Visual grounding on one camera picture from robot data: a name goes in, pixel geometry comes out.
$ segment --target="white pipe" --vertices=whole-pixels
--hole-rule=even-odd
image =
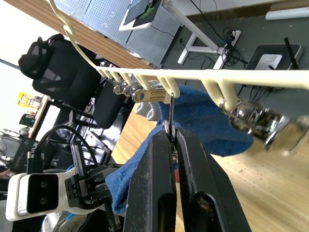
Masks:
[[[269,11],[266,14],[266,20],[279,20],[291,18],[309,17],[309,7],[295,8],[281,11]]]

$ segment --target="pegboard panel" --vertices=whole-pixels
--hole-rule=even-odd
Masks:
[[[131,0],[92,0],[82,22],[124,46],[130,31],[119,31]]]
[[[91,0],[55,0],[56,6],[77,20],[82,20]]]
[[[175,36],[180,22],[163,6],[160,6],[152,26]],[[174,39],[170,34],[162,33],[151,26],[147,29],[134,30],[125,47],[154,65],[160,66]]]

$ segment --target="chair backrest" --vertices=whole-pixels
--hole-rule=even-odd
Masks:
[[[95,53],[82,49],[95,60]],[[62,35],[34,42],[22,61],[21,71],[33,79],[36,91],[80,110],[88,105],[101,80],[100,74]]]

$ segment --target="gray floor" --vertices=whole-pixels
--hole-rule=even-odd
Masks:
[[[309,18],[293,19],[293,20],[278,20],[266,21],[264,16],[231,19],[227,21],[216,21],[213,23],[219,34],[225,27],[231,27],[241,31],[241,36],[236,43],[237,48],[244,60],[249,61],[256,47],[260,44],[283,44],[284,37],[288,37],[290,43],[301,44],[304,53],[300,59],[299,66],[303,69],[309,69]],[[222,41],[215,35],[212,29],[205,23],[197,23],[197,26],[205,32],[214,42],[222,44]],[[178,33],[178,38],[183,39],[183,44],[186,44],[191,32],[187,28],[183,28]],[[203,46],[200,40],[197,40],[195,45]],[[200,69],[203,62],[203,57],[196,59],[186,59],[183,65],[177,63],[177,60],[183,51],[184,47],[179,40],[174,40],[164,61],[162,62],[164,69]],[[199,53],[190,53],[190,57],[199,55]],[[216,55],[208,55],[216,60]],[[226,69],[244,69],[241,62],[232,67],[224,67]],[[186,85],[205,91],[203,85],[199,81],[187,81]],[[250,87],[244,88],[240,97],[249,99]],[[303,89],[282,89],[270,94],[266,94],[259,102],[263,105],[277,109],[287,115],[297,118],[301,115],[309,115],[309,91]]]

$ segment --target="wooden desk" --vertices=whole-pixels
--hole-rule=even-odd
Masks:
[[[112,153],[118,163],[132,157],[155,127],[133,111]],[[257,141],[245,153],[214,157],[228,174],[252,231],[309,231],[309,143],[292,157],[266,153]],[[183,232],[179,193],[177,186],[176,231]]]

